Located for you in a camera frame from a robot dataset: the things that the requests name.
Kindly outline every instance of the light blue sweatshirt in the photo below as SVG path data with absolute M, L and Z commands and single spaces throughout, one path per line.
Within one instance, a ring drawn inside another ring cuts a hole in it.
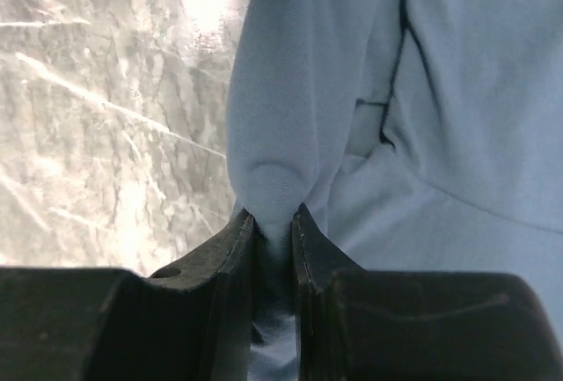
M 305 202 L 365 268 L 520 275 L 563 341 L 563 0 L 252 0 L 227 136 L 265 279 Z M 249 379 L 296 379 L 274 296 Z

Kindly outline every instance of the marble surface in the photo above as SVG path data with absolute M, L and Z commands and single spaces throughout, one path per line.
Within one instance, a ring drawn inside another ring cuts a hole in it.
M 248 0 L 0 0 L 0 265 L 149 274 L 220 230 Z

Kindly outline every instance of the black plastic part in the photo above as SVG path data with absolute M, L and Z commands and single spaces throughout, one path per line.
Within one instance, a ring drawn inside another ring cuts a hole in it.
M 245 211 L 144 279 L 0 268 L 0 381 L 242 381 L 259 238 Z M 302 381 L 563 380 L 531 289 L 512 275 L 369 272 L 292 224 Z
M 366 271 L 305 206 L 292 230 L 302 381 L 563 380 L 547 317 L 520 278 Z
M 0 379 L 245 380 L 253 235 L 243 212 L 150 279 L 2 268 Z

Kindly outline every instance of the seam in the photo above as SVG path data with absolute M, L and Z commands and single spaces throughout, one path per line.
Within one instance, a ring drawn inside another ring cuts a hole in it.
M 461 198 L 461 197 L 457 196 L 456 194 L 453 194 L 453 193 L 451 193 L 450 191 L 444 189 L 443 187 L 439 187 L 439 186 L 435 185 L 434 183 L 432 183 L 432 182 L 430 182 L 430 181 L 428 181 L 428 180 L 423 179 L 417 172 L 414 171 L 413 168 L 411 168 L 411 166 L 406 162 L 406 160 L 404 160 L 402 157 L 400 157 L 400 156 L 397 155 L 397 154 L 394 154 L 394 153 L 393 153 L 393 155 L 405 166 L 405 168 L 406 168 L 421 184 L 423 184 L 424 186 L 426 186 L 426 187 L 428 187 L 428 188 L 433 189 L 433 190 L 436 191 L 437 193 L 443 194 L 444 196 L 446 196 L 446 197 L 448 197 L 448 198 L 450 198 L 450 199 L 453 199 L 453 200 L 455 200 L 455 201 L 458 201 L 459 203 L 465 205 L 466 207 L 470 207 L 470 208 L 472 208 L 472 209 L 476 209 L 476 210 L 478 210 L 478 211 L 480 211 L 480 212 L 483 212 L 483 213 L 485 213 L 485 214 L 487 214 L 487 215 L 489 215 L 489 216 L 495 216 L 495 217 L 497 217 L 497 218 L 500 218 L 501 220 L 504 220 L 504 221 L 507 221 L 507 222 L 510 222 L 510 223 L 513 223 L 513 224 L 516 224 L 516 225 L 521 225 L 521 226 L 528 227 L 528 228 L 531 228 L 531 229 L 534 229 L 534 230 L 545 231 L 545 232 L 548 232 L 548 233 L 551 233 L 551 234 L 554 233 L 554 234 L 558 234 L 558 235 L 563 235 L 563 230 L 555 230 L 555 229 L 553 229 L 553 228 L 549 228 L 549 227 L 543 226 L 543 225 L 541 225 L 541 224 L 526 223 L 526 222 L 524 222 L 524 221 L 522 221 L 522 220 L 513 218 L 513 217 L 511 217 L 511 216 L 505 216 L 505 215 L 503 215 L 503 214 L 499 214 L 499 213 L 497 213 L 497 212 L 494 212 L 494 211 L 492 211 L 492 210 L 490 210 L 490 209 L 483 208 L 482 206 L 477 205 L 476 203 L 473 203 L 473 202 L 468 201 L 468 200 L 466 200 L 466 199 L 464 199 L 464 198 Z
M 303 239 L 305 237 L 305 233 L 303 228 L 301 227 L 301 216 L 297 216 L 297 227 L 299 228 L 299 239 Z M 305 258 L 305 249 L 303 248 L 303 241 L 300 242 L 299 248 L 303 253 L 303 266 L 305 267 L 305 272 L 307 273 L 307 280 L 310 280 L 309 277 L 309 266 L 307 265 L 307 259 Z
M 229 257 L 230 257 L 230 254 L 232 253 L 232 251 L 234 251 L 235 247 L 237 247 L 238 242 L 240 241 L 240 237 L 243 234 L 243 231 L 248 228 L 248 225 L 251 222 L 251 218 L 252 218 L 252 216 L 249 213 L 248 216 L 246 216 L 243 223 L 238 227 L 237 234 L 235 235 L 235 241 L 233 242 L 232 247 L 229 249 L 229 252 L 227 253 L 227 259 L 223 263 L 222 268 L 224 267 L 224 264 L 227 262 L 227 260 L 229 260 Z

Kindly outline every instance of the pinched fabric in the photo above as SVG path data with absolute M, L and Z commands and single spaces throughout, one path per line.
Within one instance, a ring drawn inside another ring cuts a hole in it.
M 289 224 L 368 269 L 494 271 L 563 340 L 563 0 L 252 0 L 227 160 L 257 219 L 250 379 L 296 379 Z

